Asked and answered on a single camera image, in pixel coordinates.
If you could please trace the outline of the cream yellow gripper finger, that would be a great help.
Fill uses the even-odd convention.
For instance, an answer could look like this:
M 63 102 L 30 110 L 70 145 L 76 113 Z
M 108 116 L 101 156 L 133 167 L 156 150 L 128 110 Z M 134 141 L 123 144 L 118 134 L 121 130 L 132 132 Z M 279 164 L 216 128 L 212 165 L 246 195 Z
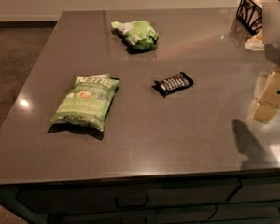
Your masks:
M 280 110 L 280 66 L 270 74 L 261 72 L 254 90 L 251 118 L 268 123 Z

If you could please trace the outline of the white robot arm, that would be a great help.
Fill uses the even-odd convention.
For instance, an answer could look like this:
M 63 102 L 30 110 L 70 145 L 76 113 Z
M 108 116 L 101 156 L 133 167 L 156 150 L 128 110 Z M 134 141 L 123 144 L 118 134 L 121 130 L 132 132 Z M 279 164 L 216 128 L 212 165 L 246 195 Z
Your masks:
M 268 123 L 280 110 L 280 2 L 262 5 L 262 24 L 265 56 L 276 67 L 268 75 L 259 76 L 251 118 Z

